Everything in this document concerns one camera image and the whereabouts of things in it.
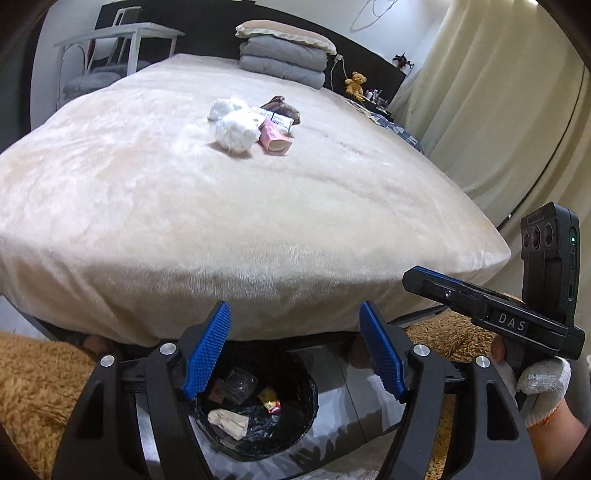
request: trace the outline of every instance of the pillow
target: pillow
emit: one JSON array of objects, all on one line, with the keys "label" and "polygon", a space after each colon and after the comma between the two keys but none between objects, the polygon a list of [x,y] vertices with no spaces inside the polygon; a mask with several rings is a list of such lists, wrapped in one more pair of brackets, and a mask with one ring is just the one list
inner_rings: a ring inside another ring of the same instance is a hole
[{"label": "pillow", "polygon": [[242,55],[286,61],[315,72],[323,72],[327,63],[324,50],[292,43],[272,35],[259,35],[250,38],[248,42],[240,45],[240,53]]},{"label": "pillow", "polygon": [[336,55],[335,44],[328,38],[302,28],[292,27],[284,23],[271,20],[249,20],[236,27],[236,36],[240,38],[256,37],[258,35],[273,35],[295,43],[310,47],[321,48],[326,53]]},{"label": "pillow", "polygon": [[320,90],[324,85],[324,73],[298,67],[297,65],[285,63],[284,61],[243,55],[238,64],[242,70],[264,73],[265,75],[271,75],[272,77],[285,80],[293,80],[294,82],[302,83],[317,90]]}]

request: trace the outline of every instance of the black handheld device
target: black handheld device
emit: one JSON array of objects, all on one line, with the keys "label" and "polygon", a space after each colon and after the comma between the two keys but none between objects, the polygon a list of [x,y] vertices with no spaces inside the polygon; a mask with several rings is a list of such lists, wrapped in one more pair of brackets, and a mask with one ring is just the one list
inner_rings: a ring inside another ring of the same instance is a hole
[{"label": "black handheld device", "polygon": [[576,360],[585,335],[574,325],[579,286],[579,221],[570,210],[549,203],[521,220],[524,285],[513,297],[414,267],[404,288],[448,305],[472,323],[505,338],[507,361],[519,376],[531,364],[554,355]]}]

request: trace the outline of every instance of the wire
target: wire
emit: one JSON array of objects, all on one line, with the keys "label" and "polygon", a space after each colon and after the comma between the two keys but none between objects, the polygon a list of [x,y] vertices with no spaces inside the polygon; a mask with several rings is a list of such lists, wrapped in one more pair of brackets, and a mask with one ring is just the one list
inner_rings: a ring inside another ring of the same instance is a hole
[{"label": "wire", "polygon": [[398,2],[398,0],[392,0],[392,3],[389,5],[389,7],[388,7],[386,10],[384,10],[384,13],[383,13],[383,14],[380,14],[380,15],[378,15],[378,14],[375,12],[375,3],[376,3],[376,0],[374,0],[374,1],[373,1],[373,3],[372,3],[372,5],[371,5],[371,11],[372,11],[372,13],[374,14],[374,16],[375,16],[375,17],[377,17],[377,18],[382,18],[382,17],[385,15],[385,13],[386,13],[388,10],[390,10],[390,9],[391,9],[391,8],[394,6],[394,4],[395,4],[396,2]]},{"label": "wire", "polygon": [[[340,59],[340,61],[341,61],[341,63],[342,63],[342,66],[343,66],[343,73],[345,74],[345,79],[347,79],[347,78],[349,78],[349,76],[347,75],[347,71],[345,70],[345,59],[344,59],[344,58],[341,58],[341,59]],[[336,59],[336,57],[335,57],[335,60],[334,60],[334,62],[333,62],[333,67],[330,69],[330,89],[331,89],[333,92],[335,91],[335,87],[333,87],[333,84],[332,84],[332,73],[333,73],[333,70],[335,69],[335,67],[336,67],[336,64],[337,64],[338,62],[339,62],[339,61],[338,61],[338,60]]]},{"label": "wire", "polygon": [[335,69],[337,62],[338,62],[338,60],[335,58],[335,61],[333,63],[333,67],[330,69],[330,89],[333,92],[335,91],[335,87],[333,87],[333,85],[332,85],[332,71]]}]

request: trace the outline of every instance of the teddy bear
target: teddy bear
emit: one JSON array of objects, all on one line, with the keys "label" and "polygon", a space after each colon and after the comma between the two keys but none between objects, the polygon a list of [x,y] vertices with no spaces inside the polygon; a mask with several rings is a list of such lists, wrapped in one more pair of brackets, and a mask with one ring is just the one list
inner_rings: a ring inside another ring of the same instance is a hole
[{"label": "teddy bear", "polygon": [[347,86],[345,93],[347,95],[353,95],[355,97],[363,96],[363,89],[361,88],[361,84],[367,82],[367,78],[365,78],[363,75],[357,72],[353,72],[353,75],[351,75],[351,77],[352,79],[345,80],[345,85]]}]

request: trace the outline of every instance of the metal screw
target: metal screw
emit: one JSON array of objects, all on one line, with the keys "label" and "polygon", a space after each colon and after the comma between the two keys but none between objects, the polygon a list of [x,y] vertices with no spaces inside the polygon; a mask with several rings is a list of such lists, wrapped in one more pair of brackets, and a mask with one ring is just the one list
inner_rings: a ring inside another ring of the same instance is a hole
[{"label": "metal screw", "polygon": [[476,357],[476,364],[482,368],[489,368],[491,365],[491,361],[484,355],[479,355]]},{"label": "metal screw", "polygon": [[163,355],[172,355],[177,351],[177,346],[174,343],[165,343],[160,346],[160,353]]},{"label": "metal screw", "polygon": [[418,356],[427,356],[431,353],[431,350],[429,350],[429,347],[427,345],[419,343],[418,345],[415,345],[413,347],[413,352],[415,352]]},{"label": "metal screw", "polygon": [[115,357],[113,355],[105,355],[103,358],[100,359],[100,364],[103,367],[110,367],[115,363]]}]

